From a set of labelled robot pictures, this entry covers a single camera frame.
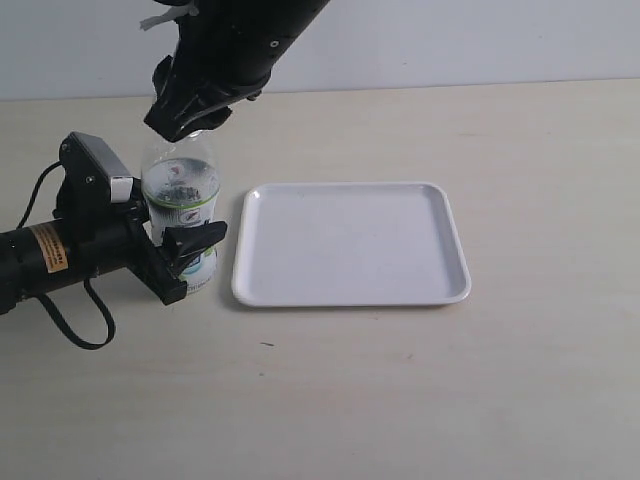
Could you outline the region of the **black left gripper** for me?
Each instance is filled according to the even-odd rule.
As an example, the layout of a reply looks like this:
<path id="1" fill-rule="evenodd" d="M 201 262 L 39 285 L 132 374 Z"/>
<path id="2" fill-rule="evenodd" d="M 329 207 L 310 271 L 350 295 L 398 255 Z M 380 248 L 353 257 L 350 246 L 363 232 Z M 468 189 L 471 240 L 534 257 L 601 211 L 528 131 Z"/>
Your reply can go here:
<path id="1" fill-rule="evenodd" d="M 221 242 L 228 229 L 225 221 L 188 228 L 166 227 L 162 239 L 164 256 L 145 229 L 145 224 L 150 221 L 149 209 L 141 179 L 136 177 L 133 178 L 129 201 L 115 205 L 114 213 L 126 234 L 122 254 L 126 267 L 164 305 L 186 297 L 187 284 L 175 273 L 182 273 L 206 250 Z"/>

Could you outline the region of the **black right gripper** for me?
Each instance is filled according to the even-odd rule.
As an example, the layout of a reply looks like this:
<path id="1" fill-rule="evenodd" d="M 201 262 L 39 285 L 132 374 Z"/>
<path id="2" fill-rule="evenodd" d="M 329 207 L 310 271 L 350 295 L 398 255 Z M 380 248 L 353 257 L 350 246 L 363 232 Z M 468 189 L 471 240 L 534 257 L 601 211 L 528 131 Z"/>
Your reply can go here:
<path id="1" fill-rule="evenodd" d="M 152 75 L 156 98 L 143 121 L 171 143 L 197 131 L 216 130 L 232 115 L 233 104 L 262 93 L 272 69 L 271 54 L 239 56 L 220 64 L 167 56 Z"/>

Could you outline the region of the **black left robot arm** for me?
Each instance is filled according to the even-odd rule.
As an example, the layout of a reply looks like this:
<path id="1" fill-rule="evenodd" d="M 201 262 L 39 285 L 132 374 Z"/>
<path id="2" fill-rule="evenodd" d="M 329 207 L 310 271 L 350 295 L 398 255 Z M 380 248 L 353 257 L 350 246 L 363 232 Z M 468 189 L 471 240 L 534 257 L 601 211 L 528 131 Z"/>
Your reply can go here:
<path id="1" fill-rule="evenodd" d="M 26 299 L 126 268 L 165 305 L 185 298 L 145 230 L 147 205 L 131 175 L 100 137 L 72 132 L 59 149 L 65 176 L 52 220 L 1 235 L 1 311 Z"/>

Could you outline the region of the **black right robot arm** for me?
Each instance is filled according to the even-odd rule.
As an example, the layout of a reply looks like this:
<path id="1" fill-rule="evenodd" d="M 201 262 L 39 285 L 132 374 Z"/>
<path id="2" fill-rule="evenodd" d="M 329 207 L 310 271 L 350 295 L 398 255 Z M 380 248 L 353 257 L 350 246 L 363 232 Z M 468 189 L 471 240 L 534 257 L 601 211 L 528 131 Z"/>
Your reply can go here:
<path id="1" fill-rule="evenodd" d="M 144 30 L 173 21 L 178 41 L 152 75 L 144 123 L 159 145 L 178 147 L 211 132 L 233 104 L 255 100 L 275 63 L 325 7 L 323 1 L 169 1 Z"/>

